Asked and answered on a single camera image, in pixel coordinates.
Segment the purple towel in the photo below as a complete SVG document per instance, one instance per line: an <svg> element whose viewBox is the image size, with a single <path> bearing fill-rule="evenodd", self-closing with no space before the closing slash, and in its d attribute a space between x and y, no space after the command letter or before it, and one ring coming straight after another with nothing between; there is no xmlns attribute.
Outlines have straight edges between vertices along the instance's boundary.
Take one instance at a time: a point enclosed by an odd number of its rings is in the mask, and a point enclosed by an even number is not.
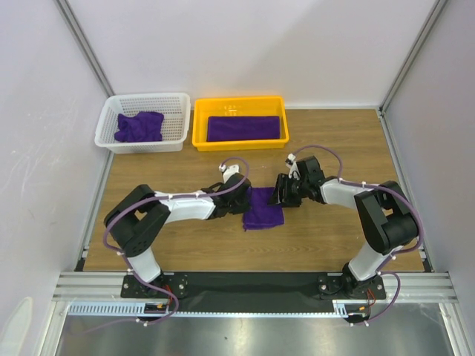
<svg viewBox="0 0 475 356"><path fill-rule="evenodd" d="M279 139L279 116L210 116L208 142Z"/></svg>
<svg viewBox="0 0 475 356"><path fill-rule="evenodd" d="M243 214L243 229L256 231L275 228L284 224L280 205L269 205L274 188L250 188L247 193L250 208Z"/></svg>
<svg viewBox="0 0 475 356"><path fill-rule="evenodd" d="M135 116L119 114L118 131L114 138L119 142L161 142L163 140L162 124L165 117L158 112L140 111Z"/></svg>

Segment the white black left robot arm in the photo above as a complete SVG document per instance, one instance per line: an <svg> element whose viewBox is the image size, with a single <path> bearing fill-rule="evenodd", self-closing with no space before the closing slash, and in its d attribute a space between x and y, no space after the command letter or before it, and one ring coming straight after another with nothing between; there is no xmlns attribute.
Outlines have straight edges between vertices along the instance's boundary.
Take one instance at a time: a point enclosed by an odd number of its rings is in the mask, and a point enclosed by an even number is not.
<svg viewBox="0 0 475 356"><path fill-rule="evenodd" d="M148 297L163 290L163 270L151 246L168 223L214 220L250 209L251 182L240 173L224 174L223 181L187 194L165 194L138 185L104 219L119 253L138 275L137 288Z"/></svg>

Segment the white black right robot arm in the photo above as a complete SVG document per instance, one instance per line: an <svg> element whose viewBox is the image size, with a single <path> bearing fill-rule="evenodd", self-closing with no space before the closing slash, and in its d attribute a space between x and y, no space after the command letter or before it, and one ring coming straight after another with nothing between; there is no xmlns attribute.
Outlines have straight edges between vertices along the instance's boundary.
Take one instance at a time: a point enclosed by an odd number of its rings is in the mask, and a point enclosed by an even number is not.
<svg viewBox="0 0 475 356"><path fill-rule="evenodd" d="M346 263L336 287L320 295L343 294L360 299L376 284L381 269L413 240L423 237L422 224L399 184L387 181L380 185L349 182L340 177L326 177L314 156L286 160L287 174L279 174L269 205L296 208L307 198L322 205L339 205L358 213L365 243L359 253Z"/></svg>

